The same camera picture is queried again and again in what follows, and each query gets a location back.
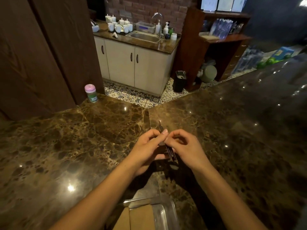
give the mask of brick wall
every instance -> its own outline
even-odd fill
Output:
[[[175,32],[181,33],[188,7],[196,6],[197,0],[105,0],[106,12],[118,19],[133,23],[150,23],[155,12],[163,15],[163,26],[170,21]]]

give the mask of black trash can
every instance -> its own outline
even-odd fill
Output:
[[[173,83],[174,92],[182,92],[186,82],[187,82],[187,76],[185,74],[185,71],[176,71],[176,76],[174,78],[174,83]]]

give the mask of white cabinet door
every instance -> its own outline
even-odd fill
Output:
[[[169,69],[167,69],[168,63],[171,63],[169,57],[170,55],[167,54],[136,47],[135,87],[160,96],[163,77],[169,73]]]
[[[134,86],[134,47],[105,40],[110,80]]]
[[[108,68],[108,60],[106,58],[106,47],[104,43],[104,39],[94,37],[96,50],[98,55],[98,61],[100,65],[101,76],[106,79],[110,79],[109,68]]]

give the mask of brown marble counter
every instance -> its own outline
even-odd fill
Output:
[[[112,37],[113,32],[109,32],[108,24],[105,21],[97,20],[96,23],[99,25],[100,30],[98,32],[95,32],[94,36],[121,43],[126,43],[132,46],[142,47],[149,50],[154,50],[165,54],[171,54],[174,51],[175,47],[178,45],[180,40],[177,39],[176,41],[173,41],[170,39],[169,40],[162,39],[159,43],[152,43],[120,34],[118,34],[118,38],[114,38]]]
[[[197,135],[209,160],[269,229],[293,229],[307,198],[307,60],[290,59],[145,109],[111,97],[0,124],[0,228],[48,229],[157,127]],[[167,194],[182,229],[223,229],[181,161],[152,163],[122,200]]]

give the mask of blue box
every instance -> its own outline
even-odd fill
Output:
[[[274,57],[275,60],[283,60],[286,55],[292,56],[294,50],[288,47],[281,47],[278,49],[271,57]]]

